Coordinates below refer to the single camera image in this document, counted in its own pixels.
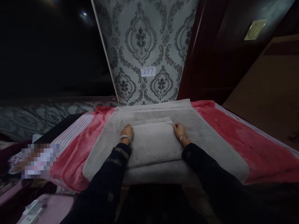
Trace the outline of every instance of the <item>bangle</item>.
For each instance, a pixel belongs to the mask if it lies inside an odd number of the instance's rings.
[[[122,136],[121,136],[121,139],[122,139],[122,138],[127,138],[127,139],[129,139],[130,144],[132,143],[132,140],[131,140],[130,136],[128,136],[128,135],[122,135]]]
[[[181,135],[181,139],[180,139],[181,145],[182,145],[182,137],[183,137],[183,136],[186,136],[186,135],[184,135],[184,134]]]

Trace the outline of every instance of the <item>pink blanket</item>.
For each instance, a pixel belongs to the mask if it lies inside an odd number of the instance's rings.
[[[246,183],[299,181],[299,160],[290,151],[216,109],[214,101],[191,104],[248,163]],[[91,124],[60,155],[61,177],[71,190],[87,188],[89,181],[82,174],[84,163],[113,111],[111,107],[97,107]]]
[[[113,112],[113,107],[97,106],[92,112],[93,121],[61,153],[61,178],[72,191],[81,192],[87,188],[89,181],[82,174],[84,163]]]
[[[289,150],[216,109],[214,101],[191,104],[247,162],[246,183],[299,181],[299,160]]]

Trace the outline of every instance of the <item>dark sleeve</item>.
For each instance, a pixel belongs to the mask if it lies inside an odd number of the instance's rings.
[[[222,223],[281,223],[246,186],[197,145],[187,145],[182,158],[199,177]]]
[[[131,149],[123,143],[113,148],[87,189],[77,197],[61,224],[114,223],[121,185]]]

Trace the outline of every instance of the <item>floor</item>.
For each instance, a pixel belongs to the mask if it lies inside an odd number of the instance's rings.
[[[116,210],[115,221],[118,219],[123,203],[126,199],[130,187],[121,188],[121,197]],[[221,224],[222,222],[216,217],[210,205],[209,198],[201,189],[200,185],[182,185],[183,191],[191,207],[199,214],[205,217],[208,224]]]

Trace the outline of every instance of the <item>damask wallpaper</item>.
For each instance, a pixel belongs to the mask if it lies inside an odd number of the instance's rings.
[[[176,100],[197,4],[198,0],[94,0],[120,102],[2,107],[0,132],[19,142],[96,105]],[[140,76],[140,68],[147,66],[156,67],[156,76]]]

